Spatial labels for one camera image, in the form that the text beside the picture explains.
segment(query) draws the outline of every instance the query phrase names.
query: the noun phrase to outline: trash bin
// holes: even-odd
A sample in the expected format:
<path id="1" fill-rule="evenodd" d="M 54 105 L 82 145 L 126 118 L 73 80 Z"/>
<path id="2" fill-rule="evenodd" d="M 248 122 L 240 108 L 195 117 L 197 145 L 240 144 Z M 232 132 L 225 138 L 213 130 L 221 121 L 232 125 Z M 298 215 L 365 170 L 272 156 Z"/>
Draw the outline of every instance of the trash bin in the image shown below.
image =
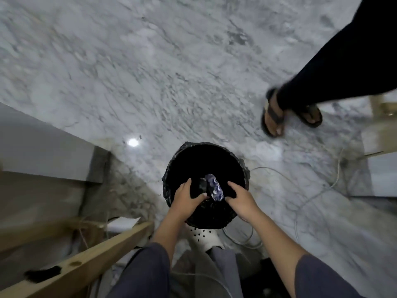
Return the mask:
<path id="1" fill-rule="evenodd" d="M 176 190 L 188 178 L 192 179 L 191 198 L 202 193 L 198 186 L 200 178 L 212 174 L 218 180 L 225 197 L 236 197 L 227 184 L 232 181 L 248 190 L 249 170 L 244 161 L 238 159 L 224 147 L 209 142 L 183 144 L 169 162 L 162 178 L 163 195 L 170 207 Z M 211 197 L 203 201 L 186 220 L 189 226 L 200 229 L 221 229 L 235 217 L 236 212 L 225 200 L 215 201 Z"/>

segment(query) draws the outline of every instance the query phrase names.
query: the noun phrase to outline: marble floor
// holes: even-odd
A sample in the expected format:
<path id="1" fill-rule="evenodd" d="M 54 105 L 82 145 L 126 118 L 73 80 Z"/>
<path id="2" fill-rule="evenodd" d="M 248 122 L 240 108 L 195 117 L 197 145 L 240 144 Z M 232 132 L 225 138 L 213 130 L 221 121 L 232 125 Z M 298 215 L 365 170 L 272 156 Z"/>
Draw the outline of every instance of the marble floor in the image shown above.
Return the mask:
<path id="1" fill-rule="evenodd" d="M 0 102 L 112 151 L 112 193 L 157 223 L 161 177 L 185 141 L 273 168 L 251 173 L 261 208 L 362 295 L 395 297 L 397 218 L 346 198 L 343 177 L 311 199 L 336 180 L 343 148 L 342 164 L 362 153 L 368 100 L 322 105 L 315 130 L 288 116 L 281 139 L 260 128 L 267 88 L 298 72 L 359 2 L 0 0 Z"/>

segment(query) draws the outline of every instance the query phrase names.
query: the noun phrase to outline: hand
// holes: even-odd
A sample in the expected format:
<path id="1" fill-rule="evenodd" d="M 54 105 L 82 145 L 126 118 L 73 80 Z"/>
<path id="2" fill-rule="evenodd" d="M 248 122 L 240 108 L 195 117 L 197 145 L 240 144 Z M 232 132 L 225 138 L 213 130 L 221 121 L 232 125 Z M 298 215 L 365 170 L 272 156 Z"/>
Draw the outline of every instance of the hand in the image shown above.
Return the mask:
<path id="1" fill-rule="evenodd" d="M 231 188 L 236 192 L 237 196 L 235 199 L 231 197 L 226 197 L 225 201 L 233 208 L 233 210 L 241 217 L 243 220 L 249 222 L 249 219 L 253 214 L 261 211 L 256 204 L 252 194 L 245 188 L 237 185 L 233 182 L 227 182 Z"/>
<path id="2" fill-rule="evenodd" d="M 192 179 L 189 178 L 186 183 L 181 184 L 178 190 L 176 190 L 174 201 L 171 204 L 169 213 L 173 217 L 181 219 L 182 222 L 187 220 L 193 212 L 196 210 L 197 206 L 201 204 L 203 200 L 207 198 L 206 193 L 202 193 L 195 199 L 190 198 L 190 185 Z"/>

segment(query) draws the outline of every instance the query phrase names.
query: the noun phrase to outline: person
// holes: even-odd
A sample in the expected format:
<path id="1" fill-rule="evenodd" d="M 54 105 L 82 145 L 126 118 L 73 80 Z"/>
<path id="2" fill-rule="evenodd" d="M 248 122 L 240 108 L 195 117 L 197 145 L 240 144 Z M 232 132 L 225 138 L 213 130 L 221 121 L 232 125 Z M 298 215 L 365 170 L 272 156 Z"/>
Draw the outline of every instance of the person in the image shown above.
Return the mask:
<path id="1" fill-rule="evenodd" d="M 198 245 L 191 245 L 192 249 L 201 249 L 196 254 L 198 257 L 196 273 L 192 274 L 196 278 L 195 290 L 192 294 L 176 295 L 179 289 L 178 284 L 170 280 L 170 265 L 178 232 L 184 225 L 184 221 L 206 199 L 205 194 L 191 199 L 190 184 L 191 179 L 183 183 L 176 191 L 171 208 L 158 227 L 151 243 L 132 257 L 107 298 L 162 298 L 170 297 L 170 295 L 196 298 L 243 298 L 235 253 L 230 249 L 225 249 L 215 230 L 194 230 L 191 227 L 189 230 L 192 232 L 192 238 L 197 244 L 201 242 Z M 334 270 L 310 255 L 286 235 L 269 216 L 259 209 L 247 190 L 232 182 L 228 184 L 236 191 L 237 197 L 234 199 L 228 197 L 226 202 L 257 231 L 292 298 L 361 297 Z"/>
<path id="2" fill-rule="evenodd" d="M 397 88 L 396 0 L 362 0 L 350 24 L 280 88 L 266 93 L 262 128 L 271 137 L 284 132 L 284 115 L 292 110 L 309 127 L 322 123 L 316 104 L 378 95 Z"/>

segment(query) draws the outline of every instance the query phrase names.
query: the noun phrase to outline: blue shirt sleeve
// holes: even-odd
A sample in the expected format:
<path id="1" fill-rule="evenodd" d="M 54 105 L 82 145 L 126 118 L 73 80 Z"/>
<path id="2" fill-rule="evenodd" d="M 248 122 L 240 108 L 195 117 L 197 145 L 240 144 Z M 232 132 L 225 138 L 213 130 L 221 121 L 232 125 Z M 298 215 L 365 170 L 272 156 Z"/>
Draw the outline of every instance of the blue shirt sleeve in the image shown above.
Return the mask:
<path id="1" fill-rule="evenodd" d="M 295 269 L 296 298 L 364 298 L 346 280 L 313 255 L 304 255 Z"/>
<path id="2" fill-rule="evenodd" d="M 140 249 L 107 298 L 166 298 L 170 293 L 170 259 L 158 243 Z"/>

